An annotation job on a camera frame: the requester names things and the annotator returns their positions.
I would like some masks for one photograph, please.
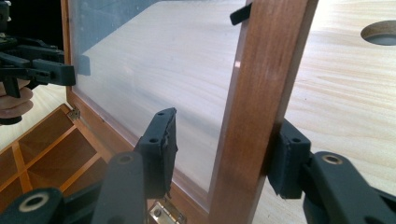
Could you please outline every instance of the dark wood frame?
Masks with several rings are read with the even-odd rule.
[[[233,70],[209,192],[188,178],[172,186],[172,202],[189,223],[252,221],[317,3],[254,1],[250,19],[241,28],[235,58],[240,67]],[[70,63],[68,4],[62,0],[65,60]],[[110,153],[133,149],[134,143],[122,138],[71,88],[67,99]]]

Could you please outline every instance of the glass panel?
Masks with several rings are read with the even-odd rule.
[[[177,109],[176,168],[208,191],[244,0],[72,1],[73,91],[103,118],[141,136]]]

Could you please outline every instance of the hand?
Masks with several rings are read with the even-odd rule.
[[[18,80],[20,87],[21,98],[14,98],[6,95],[3,83],[0,83],[0,118],[10,119],[21,116],[28,112],[33,107],[33,102],[30,101],[33,97],[33,92],[25,86],[29,81]]]

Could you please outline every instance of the wooden compartment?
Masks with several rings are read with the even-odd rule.
[[[16,178],[4,189],[0,189],[0,213],[7,208],[7,206],[23,194],[21,181]]]
[[[39,161],[28,168],[27,171],[32,187],[34,189],[59,188],[69,176],[73,175],[95,153],[95,149],[75,129]]]
[[[0,213],[32,189],[58,188],[67,196],[103,178],[107,165],[101,145],[92,145],[92,135],[69,112],[61,105],[2,150]]]
[[[19,141],[24,162],[30,162],[72,126],[73,123],[65,113],[56,110],[52,116],[44,119],[34,132],[29,132]]]
[[[87,188],[92,183],[102,180],[105,177],[106,168],[107,163],[102,159],[98,159],[88,170],[79,176],[76,181],[70,186],[66,186],[67,189],[64,191],[64,196],[69,196],[74,192]]]
[[[0,154],[0,190],[6,184],[7,180],[18,172],[17,165],[15,164],[14,154],[12,147],[5,149]]]

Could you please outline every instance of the hinge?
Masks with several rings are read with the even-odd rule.
[[[79,119],[80,112],[79,109],[74,107],[72,111],[67,113],[67,117],[69,117],[72,121],[75,121],[76,119]]]
[[[186,217],[168,200],[158,200],[148,211],[150,217],[158,224],[186,224]]]

